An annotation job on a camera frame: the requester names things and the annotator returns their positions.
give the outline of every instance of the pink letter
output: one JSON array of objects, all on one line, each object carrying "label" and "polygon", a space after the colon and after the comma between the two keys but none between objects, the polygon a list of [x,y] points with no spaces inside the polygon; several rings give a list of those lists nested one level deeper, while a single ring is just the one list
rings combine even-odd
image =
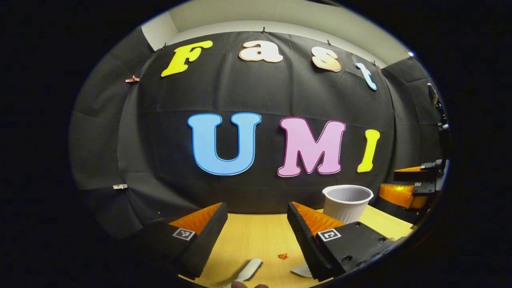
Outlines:
[{"label": "pink letter", "polygon": [[324,161],[318,167],[320,174],[333,174],[342,169],[339,164],[339,153],[343,131],[345,131],[344,123],[340,121],[327,122],[318,141],[315,141],[305,119],[287,117],[281,120],[280,125],[286,130],[286,152],[285,162],[278,169],[279,176],[292,177],[301,173],[301,169],[297,165],[299,153],[308,174],[313,172],[322,155]]}]

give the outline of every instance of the white plastic utensil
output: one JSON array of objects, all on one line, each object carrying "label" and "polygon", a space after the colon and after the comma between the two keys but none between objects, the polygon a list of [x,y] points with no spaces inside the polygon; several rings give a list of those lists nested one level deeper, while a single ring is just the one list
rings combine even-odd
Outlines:
[{"label": "white plastic utensil", "polygon": [[[258,271],[262,264],[263,262],[261,261],[261,259],[252,258],[249,261],[249,263],[244,267],[244,269],[238,274],[237,278],[234,281],[242,282],[250,280],[256,274],[256,271]],[[231,288],[231,283],[222,288]]]},{"label": "white plastic utensil", "polygon": [[309,271],[308,263],[304,263],[304,265],[300,265],[297,268],[293,268],[290,272],[304,278],[313,278],[313,275],[311,275],[311,271]]}]

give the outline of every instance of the letter u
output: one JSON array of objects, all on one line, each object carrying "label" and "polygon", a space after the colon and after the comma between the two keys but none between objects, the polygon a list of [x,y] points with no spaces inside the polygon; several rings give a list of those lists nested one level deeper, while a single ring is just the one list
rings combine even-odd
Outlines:
[{"label": "letter u", "polygon": [[194,159],[204,171],[215,175],[236,175],[249,169],[254,162],[255,128],[261,116],[255,113],[237,113],[231,122],[238,126],[238,156],[223,160],[217,156],[216,128],[222,122],[217,114],[196,114],[187,123],[192,127]]}]

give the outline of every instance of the human hand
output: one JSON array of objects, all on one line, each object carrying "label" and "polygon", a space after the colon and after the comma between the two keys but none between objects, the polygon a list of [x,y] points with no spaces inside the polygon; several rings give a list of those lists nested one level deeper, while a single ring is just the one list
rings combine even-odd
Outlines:
[{"label": "human hand", "polygon": [[[231,283],[231,288],[247,288],[247,286],[242,282],[233,281],[233,283]],[[265,284],[258,284],[254,288],[268,288],[268,286]]]}]

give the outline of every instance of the table surface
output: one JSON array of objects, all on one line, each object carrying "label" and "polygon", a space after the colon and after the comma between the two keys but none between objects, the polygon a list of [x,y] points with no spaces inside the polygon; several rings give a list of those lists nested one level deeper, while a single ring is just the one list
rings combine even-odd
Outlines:
[{"label": "table surface", "polygon": [[[410,223],[371,206],[367,206],[359,221],[388,238],[398,239],[413,231]],[[280,259],[278,254],[283,253],[288,253],[289,258]],[[223,287],[233,281],[252,258],[262,259],[263,265],[250,281],[244,282],[249,288],[258,284],[272,288],[306,288],[320,283],[290,272],[306,261],[286,214],[232,213],[228,213],[201,277],[193,282],[206,287]]]}]

